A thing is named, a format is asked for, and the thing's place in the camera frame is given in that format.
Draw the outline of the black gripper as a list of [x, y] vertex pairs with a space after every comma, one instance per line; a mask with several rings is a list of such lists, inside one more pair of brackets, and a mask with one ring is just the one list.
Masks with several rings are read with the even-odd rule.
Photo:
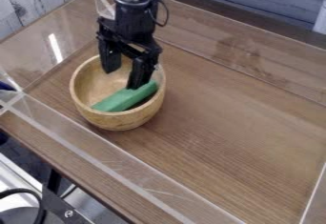
[[96, 33], [101, 68], [105, 73], [121, 67], [121, 55], [132, 60], [128, 89], [136, 90], [150, 82], [162, 48], [154, 41], [160, 0], [115, 0], [116, 19], [99, 16]]

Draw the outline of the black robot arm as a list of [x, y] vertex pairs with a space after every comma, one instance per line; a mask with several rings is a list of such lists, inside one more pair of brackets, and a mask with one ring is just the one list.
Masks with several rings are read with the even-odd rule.
[[97, 18], [96, 32], [100, 65], [116, 71], [123, 56], [132, 61], [125, 87], [136, 90], [150, 82], [162, 48], [154, 40], [159, 0], [115, 0], [115, 19]]

